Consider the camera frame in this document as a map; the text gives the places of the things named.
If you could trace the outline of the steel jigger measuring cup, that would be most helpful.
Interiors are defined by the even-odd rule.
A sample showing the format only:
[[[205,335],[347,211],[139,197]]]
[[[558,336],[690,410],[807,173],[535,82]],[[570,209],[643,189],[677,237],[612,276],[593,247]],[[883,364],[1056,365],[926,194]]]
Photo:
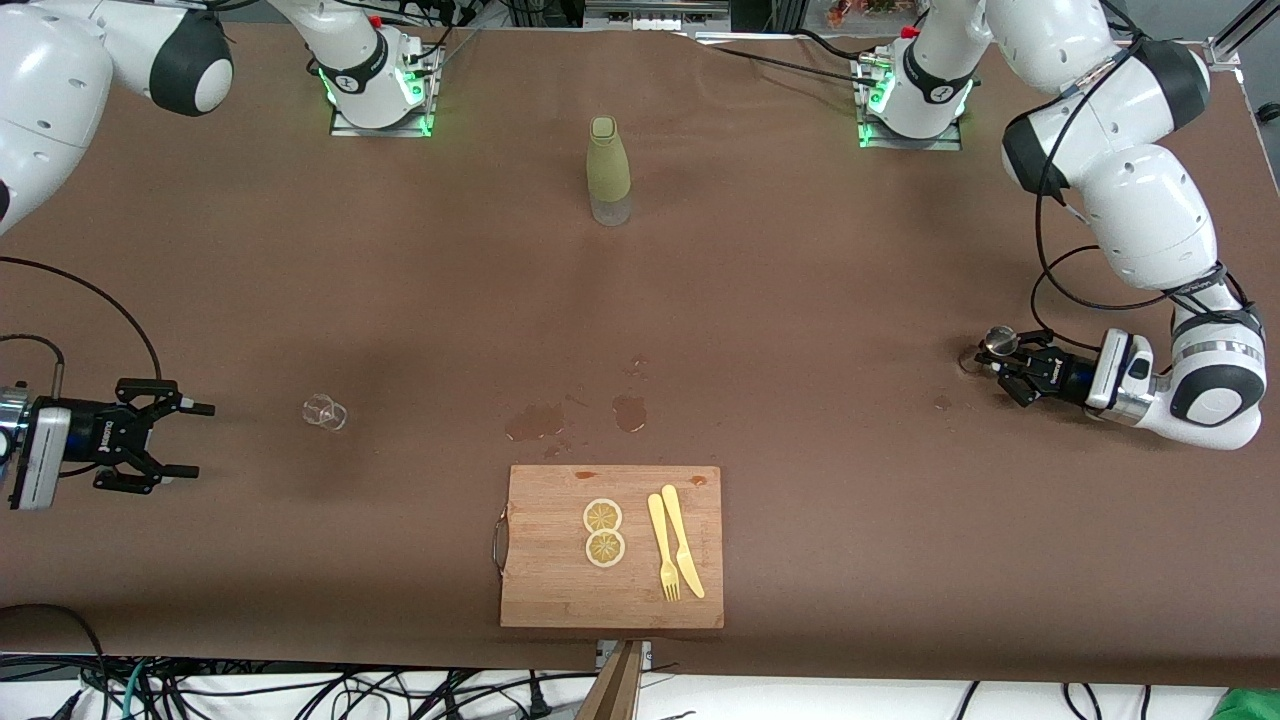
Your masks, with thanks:
[[[970,348],[957,356],[957,365],[966,374],[997,372],[1004,359],[1019,350],[1020,336],[1007,325],[989,328]]]

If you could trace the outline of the brown table cover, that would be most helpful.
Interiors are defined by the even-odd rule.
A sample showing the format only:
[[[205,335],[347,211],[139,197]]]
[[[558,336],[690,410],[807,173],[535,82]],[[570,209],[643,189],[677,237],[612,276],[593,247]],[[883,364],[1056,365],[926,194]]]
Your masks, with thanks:
[[[724,518],[724,625],[653,646],[682,673],[1280,685],[1280,382],[1213,452],[957,366],[1038,272],[1000,138],[1041,95],[998,53],[959,152],[863,149],[846,88],[689,38],[511,29],[433,137],[335,138],[293,29],[228,32],[216,111],[114,91],[0,237],[218,409],[154,433],[197,480],[0,509],[1,647],[86,650],[55,603],[118,655],[586,667],[593,633],[499,624],[509,468],[672,464]]]

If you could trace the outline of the yellow plastic knife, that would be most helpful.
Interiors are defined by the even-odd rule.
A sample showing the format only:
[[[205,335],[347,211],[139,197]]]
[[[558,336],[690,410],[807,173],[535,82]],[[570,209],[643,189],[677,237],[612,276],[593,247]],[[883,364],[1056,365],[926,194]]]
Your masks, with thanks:
[[[684,524],[684,512],[678,498],[678,491],[675,486],[667,484],[662,488],[660,495],[678,543],[675,557],[680,574],[691,592],[698,598],[704,598],[707,593],[692,560],[689,537]]]

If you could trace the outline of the green bag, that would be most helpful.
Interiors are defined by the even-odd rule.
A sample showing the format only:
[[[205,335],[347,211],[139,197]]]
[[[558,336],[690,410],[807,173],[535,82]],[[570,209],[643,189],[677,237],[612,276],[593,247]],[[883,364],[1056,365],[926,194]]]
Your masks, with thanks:
[[[1210,720],[1280,720],[1280,688],[1228,691]]]

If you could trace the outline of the yellow plastic fork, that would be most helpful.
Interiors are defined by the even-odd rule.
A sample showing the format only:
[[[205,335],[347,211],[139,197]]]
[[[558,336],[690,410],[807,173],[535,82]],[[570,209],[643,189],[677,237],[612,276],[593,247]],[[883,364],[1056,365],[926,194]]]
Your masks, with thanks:
[[[680,582],[678,571],[669,551],[666,505],[659,495],[649,495],[646,498],[646,506],[660,560],[659,579],[663,596],[667,602],[676,602],[680,600]]]

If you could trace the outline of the wooden cutting board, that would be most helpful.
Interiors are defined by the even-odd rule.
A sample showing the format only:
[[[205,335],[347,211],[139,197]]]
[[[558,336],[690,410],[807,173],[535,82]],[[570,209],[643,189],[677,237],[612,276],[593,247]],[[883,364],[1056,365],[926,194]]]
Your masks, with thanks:
[[[667,602],[646,498],[675,486],[698,574],[698,598],[676,564],[678,547],[667,516],[680,600]],[[584,507],[595,498],[621,506],[626,553],[613,568],[594,568]],[[500,624],[507,628],[708,632],[724,625],[721,470],[716,466],[515,465],[503,514]]]

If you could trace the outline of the green sleeved glass bottle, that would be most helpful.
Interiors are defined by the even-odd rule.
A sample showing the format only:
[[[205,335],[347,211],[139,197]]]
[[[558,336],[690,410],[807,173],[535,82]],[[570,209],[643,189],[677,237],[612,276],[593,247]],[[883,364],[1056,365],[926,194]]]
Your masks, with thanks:
[[[613,117],[591,119],[586,178],[594,219],[605,227],[622,225],[632,209],[632,181],[627,152]]]

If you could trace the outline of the grey metal rack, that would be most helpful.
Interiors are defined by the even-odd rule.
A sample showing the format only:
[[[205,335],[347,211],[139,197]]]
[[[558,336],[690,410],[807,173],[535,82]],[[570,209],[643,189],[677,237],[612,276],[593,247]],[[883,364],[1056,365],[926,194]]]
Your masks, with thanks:
[[[585,29],[728,33],[730,0],[584,0]]]

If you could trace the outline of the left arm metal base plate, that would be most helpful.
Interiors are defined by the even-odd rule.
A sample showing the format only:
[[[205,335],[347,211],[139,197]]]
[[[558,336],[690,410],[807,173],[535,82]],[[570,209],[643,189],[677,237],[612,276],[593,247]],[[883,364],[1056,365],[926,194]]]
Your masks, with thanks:
[[[919,88],[901,81],[893,60],[863,53],[850,61],[855,83],[858,142],[863,149],[957,151],[963,147],[959,117],[972,82],[959,94],[950,87],[946,102],[929,104]]]

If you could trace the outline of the aluminium frame profile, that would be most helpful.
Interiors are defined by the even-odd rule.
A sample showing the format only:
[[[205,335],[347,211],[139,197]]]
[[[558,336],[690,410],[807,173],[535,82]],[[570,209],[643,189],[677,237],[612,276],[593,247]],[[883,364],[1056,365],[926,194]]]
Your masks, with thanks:
[[[1249,0],[1215,36],[1204,44],[1204,59],[1211,70],[1230,70],[1240,64],[1239,51],[1262,29],[1280,19],[1280,0]]]

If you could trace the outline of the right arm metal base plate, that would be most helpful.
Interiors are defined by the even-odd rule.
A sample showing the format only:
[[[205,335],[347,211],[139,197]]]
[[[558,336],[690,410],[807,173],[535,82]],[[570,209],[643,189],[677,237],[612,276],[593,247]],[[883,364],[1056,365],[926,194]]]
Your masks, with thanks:
[[[393,123],[367,128],[355,124],[340,111],[340,102],[329,92],[326,100],[332,105],[329,135],[334,137],[383,137],[383,138],[428,138],[433,136],[436,100],[442,79],[442,61],[445,50],[435,47],[422,56],[411,54],[413,63],[394,70],[397,91],[394,95],[375,95],[384,105],[403,110]]]

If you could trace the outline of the metal table bracket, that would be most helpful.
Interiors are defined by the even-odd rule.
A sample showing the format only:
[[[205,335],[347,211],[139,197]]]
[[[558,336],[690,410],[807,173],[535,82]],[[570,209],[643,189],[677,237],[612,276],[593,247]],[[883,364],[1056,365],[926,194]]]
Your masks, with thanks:
[[[595,670],[602,671],[614,651],[622,644],[622,641],[598,641],[595,651]],[[649,673],[653,669],[653,652],[652,643],[649,641],[636,641],[637,647],[641,651],[640,669],[641,674]]]

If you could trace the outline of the wooden post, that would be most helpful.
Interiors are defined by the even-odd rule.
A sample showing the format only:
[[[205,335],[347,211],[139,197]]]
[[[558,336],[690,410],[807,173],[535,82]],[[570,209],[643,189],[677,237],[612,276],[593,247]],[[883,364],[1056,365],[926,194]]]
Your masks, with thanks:
[[[640,662],[636,641],[622,641],[596,674],[573,720],[634,720],[643,675]]]

